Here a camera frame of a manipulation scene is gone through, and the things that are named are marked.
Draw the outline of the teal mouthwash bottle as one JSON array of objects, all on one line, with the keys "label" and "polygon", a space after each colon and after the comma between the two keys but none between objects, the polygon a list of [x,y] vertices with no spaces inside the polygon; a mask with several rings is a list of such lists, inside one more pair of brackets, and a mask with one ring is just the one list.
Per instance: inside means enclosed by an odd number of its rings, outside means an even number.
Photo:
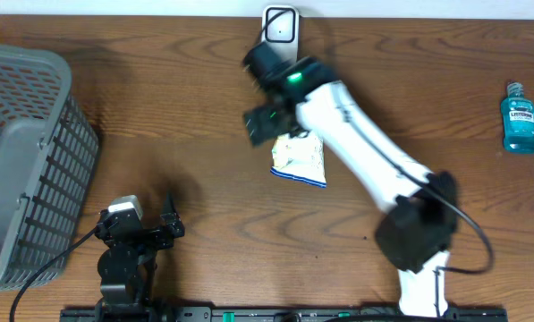
[{"label": "teal mouthwash bottle", "polygon": [[534,104],[521,83],[511,81],[500,105],[504,124],[504,148],[516,154],[534,154]]}]

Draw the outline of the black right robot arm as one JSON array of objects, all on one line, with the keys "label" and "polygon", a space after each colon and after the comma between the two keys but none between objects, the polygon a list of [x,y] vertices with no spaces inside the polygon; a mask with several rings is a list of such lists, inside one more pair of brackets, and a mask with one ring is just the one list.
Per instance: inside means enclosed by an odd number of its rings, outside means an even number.
[{"label": "black right robot arm", "polygon": [[242,65],[269,99],[243,116],[251,144],[282,134],[317,134],[385,215],[375,240],[398,271],[400,311],[442,317],[449,308],[442,269],[457,228],[452,176],[434,174],[393,143],[318,59],[291,63],[261,42]]}]

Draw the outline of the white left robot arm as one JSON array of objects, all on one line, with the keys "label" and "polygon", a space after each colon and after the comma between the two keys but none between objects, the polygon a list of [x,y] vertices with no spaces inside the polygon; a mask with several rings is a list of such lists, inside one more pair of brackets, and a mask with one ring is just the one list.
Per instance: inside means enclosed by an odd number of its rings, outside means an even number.
[{"label": "white left robot arm", "polygon": [[142,217],[135,195],[114,199],[100,212],[95,235],[107,250],[97,263],[102,298],[94,308],[95,321],[176,320],[168,304],[152,298],[152,288],[157,253],[172,248],[174,240],[185,235],[185,227],[170,195],[159,225],[146,228]]}]

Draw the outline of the white yellow snack bag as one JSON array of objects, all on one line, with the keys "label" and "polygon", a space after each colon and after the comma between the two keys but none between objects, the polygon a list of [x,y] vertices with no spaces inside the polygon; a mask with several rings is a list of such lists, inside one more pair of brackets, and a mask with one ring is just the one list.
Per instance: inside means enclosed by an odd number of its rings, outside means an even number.
[{"label": "white yellow snack bag", "polygon": [[314,132],[297,137],[276,138],[272,147],[270,173],[288,180],[326,187],[323,140]]}]

